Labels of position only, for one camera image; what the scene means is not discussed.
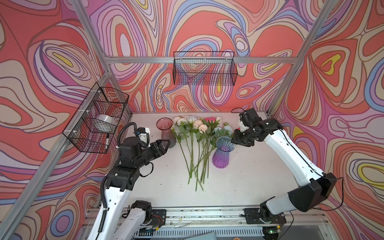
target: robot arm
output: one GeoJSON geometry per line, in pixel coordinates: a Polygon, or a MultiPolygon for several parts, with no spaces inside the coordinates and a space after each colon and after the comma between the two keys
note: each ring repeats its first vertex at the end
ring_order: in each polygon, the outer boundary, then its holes
{"type": "Polygon", "coordinates": [[[328,198],[336,184],[332,173],[325,174],[292,142],[283,126],[274,118],[262,120],[251,108],[240,113],[241,129],[236,129],[232,142],[254,145],[254,140],[267,143],[288,166],[298,188],[260,204],[260,219],[270,222],[276,215],[298,209],[306,212],[328,198]]]}
{"type": "Polygon", "coordinates": [[[142,224],[150,224],[152,207],[149,202],[136,201],[132,205],[124,223],[115,233],[123,204],[132,191],[136,180],[142,176],[140,168],[152,164],[152,160],[167,152],[169,140],[156,140],[149,144],[149,129],[138,128],[134,122],[127,124],[118,135],[120,156],[117,165],[110,170],[100,186],[102,205],[89,234],[88,240],[130,240],[142,224]],[[124,139],[120,144],[122,132],[134,126],[134,137],[124,139]]]}

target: bouquet of flowers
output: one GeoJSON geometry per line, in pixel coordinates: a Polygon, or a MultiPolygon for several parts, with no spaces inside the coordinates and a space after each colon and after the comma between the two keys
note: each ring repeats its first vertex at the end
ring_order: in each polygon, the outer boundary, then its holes
{"type": "Polygon", "coordinates": [[[181,147],[187,170],[189,174],[188,184],[193,177],[196,177],[196,188],[199,184],[204,191],[202,184],[205,183],[205,176],[209,178],[209,156],[216,148],[216,140],[222,136],[232,137],[233,130],[227,123],[222,123],[220,117],[197,118],[195,116],[178,116],[173,119],[172,129],[176,140],[181,147]],[[194,139],[198,145],[198,159],[194,161],[194,139]],[[185,140],[190,156],[190,163],[184,154],[181,142],[185,140]]]}

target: white rose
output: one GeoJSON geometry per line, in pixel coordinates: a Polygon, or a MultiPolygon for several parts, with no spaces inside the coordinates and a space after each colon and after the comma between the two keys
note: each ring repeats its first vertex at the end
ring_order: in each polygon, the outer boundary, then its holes
{"type": "Polygon", "coordinates": [[[193,123],[193,128],[194,128],[194,129],[198,129],[199,126],[200,126],[201,124],[203,124],[203,121],[201,121],[201,120],[196,120],[196,121],[194,121],[194,123],[193,123]]]}
{"type": "Polygon", "coordinates": [[[199,126],[199,132],[200,133],[205,133],[207,131],[208,127],[205,124],[201,124],[199,126]]]}
{"type": "Polygon", "coordinates": [[[177,120],[177,125],[180,126],[182,122],[187,122],[187,120],[185,118],[179,118],[177,120]]]}
{"type": "Polygon", "coordinates": [[[196,121],[197,120],[197,117],[195,117],[195,116],[188,116],[187,117],[187,121],[189,122],[189,123],[193,123],[194,121],[196,121]]]}
{"type": "Polygon", "coordinates": [[[223,128],[224,128],[225,130],[227,130],[229,133],[232,133],[232,132],[233,132],[231,126],[229,126],[229,125],[226,125],[226,126],[224,126],[223,128]]]}
{"type": "Polygon", "coordinates": [[[215,127],[214,132],[220,131],[222,128],[221,127],[215,127]]]}
{"type": "Polygon", "coordinates": [[[178,121],[180,118],[181,118],[180,116],[174,117],[174,118],[173,118],[173,124],[176,124],[177,121],[178,121]]]}

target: vase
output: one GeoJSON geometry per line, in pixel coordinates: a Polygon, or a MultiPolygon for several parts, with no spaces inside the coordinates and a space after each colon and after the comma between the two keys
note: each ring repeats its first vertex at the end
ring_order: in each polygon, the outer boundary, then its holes
{"type": "Polygon", "coordinates": [[[224,136],[217,139],[216,147],[212,163],[217,168],[225,168],[229,164],[229,153],[235,149],[235,145],[231,143],[230,137],[224,136]]]}
{"type": "Polygon", "coordinates": [[[172,125],[173,122],[170,118],[160,118],[156,123],[156,127],[161,130],[161,139],[169,140],[168,148],[174,147],[176,145],[176,137],[171,130],[172,125]]]}

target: floor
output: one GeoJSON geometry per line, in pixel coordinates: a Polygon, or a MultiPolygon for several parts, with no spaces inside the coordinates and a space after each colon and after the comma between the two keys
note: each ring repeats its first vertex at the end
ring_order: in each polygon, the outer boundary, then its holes
{"type": "MultiPolygon", "coordinates": [[[[150,142],[161,138],[156,122],[163,117],[173,118],[178,113],[133,114],[132,122],[137,127],[149,127],[150,142]]],[[[234,113],[201,113],[197,117],[220,116],[233,128],[238,127],[239,115],[234,113]]],[[[236,145],[230,153],[229,165],[218,169],[210,164],[209,179],[195,191],[196,179],[188,184],[188,171],[180,146],[153,161],[154,171],[139,178],[126,205],[136,200],[145,200],[153,207],[197,207],[258,205],[265,200],[286,193],[297,187],[296,181],[279,156],[265,143],[256,142],[254,147],[236,145]]],[[[141,168],[142,175],[149,173],[151,166],[141,168]]]]}

